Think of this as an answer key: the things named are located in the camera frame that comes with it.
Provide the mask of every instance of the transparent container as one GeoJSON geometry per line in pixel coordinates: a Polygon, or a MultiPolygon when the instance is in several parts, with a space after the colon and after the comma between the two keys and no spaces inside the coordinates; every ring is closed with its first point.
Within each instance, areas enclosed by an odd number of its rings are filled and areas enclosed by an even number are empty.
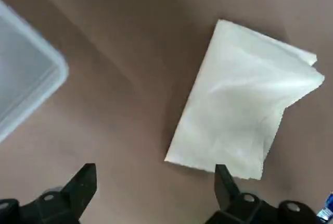
{"type": "Polygon", "coordinates": [[[64,57],[0,0],[0,142],[67,76],[64,57]]]}

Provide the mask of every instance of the brown table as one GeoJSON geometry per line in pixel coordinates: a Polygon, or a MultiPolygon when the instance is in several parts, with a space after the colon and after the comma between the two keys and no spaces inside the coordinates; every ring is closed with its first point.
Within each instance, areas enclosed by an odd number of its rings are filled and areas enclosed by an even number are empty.
{"type": "Polygon", "coordinates": [[[213,175],[163,162],[217,19],[318,54],[324,84],[287,109],[261,181],[272,204],[332,190],[330,0],[4,0],[67,57],[70,77],[0,145],[0,198],[23,203],[95,162],[83,223],[203,223],[213,175]]]}

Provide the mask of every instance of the white cloth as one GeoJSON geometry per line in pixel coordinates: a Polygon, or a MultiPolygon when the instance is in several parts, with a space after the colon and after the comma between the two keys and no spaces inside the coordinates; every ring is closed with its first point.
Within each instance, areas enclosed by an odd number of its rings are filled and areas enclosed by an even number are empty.
{"type": "Polygon", "coordinates": [[[260,179],[286,107],[324,81],[316,55],[220,20],[165,161],[260,179]]]}

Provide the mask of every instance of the metal screw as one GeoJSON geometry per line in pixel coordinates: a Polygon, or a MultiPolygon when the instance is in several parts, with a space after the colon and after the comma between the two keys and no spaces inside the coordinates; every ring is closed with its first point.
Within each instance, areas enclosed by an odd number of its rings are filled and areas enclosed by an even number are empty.
{"type": "Polygon", "coordinates": [[[8,206],[9,206],[9,203],[7,203],[7,202],[1,203],[0,204],[0,209],[5,209],[8,206]]]}
{"type": "Polygon", "coordinates": [[[53,198],[54,198],[54,196],[49,194],[49,195],[44,197],[44,200],[49,201],[49,200],[52,200],[53,198]]]}
{"type": "Polygon", "coordinates": [[[287,207],[289,208],[289,210],[294,212],[299,212],[301,210],[300,207],[294,202],[289,202],[287,204],[287,207]]]}
{"type": "Polygon", "coordinates": [[[250,194],[244,195],[244,200],[247,201],[247,202],[254,202],[254,198],[250,194]]]}

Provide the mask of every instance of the blue object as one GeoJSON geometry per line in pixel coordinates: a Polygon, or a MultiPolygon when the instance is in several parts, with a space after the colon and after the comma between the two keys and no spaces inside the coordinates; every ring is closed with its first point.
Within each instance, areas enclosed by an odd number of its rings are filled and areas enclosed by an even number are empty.
{"type": "Polygon", "coordinates": [[[333,192],[328,196],[325,206],[319,211],[317,216],[323,223],[329,223],[333,218],[333,192]]]}

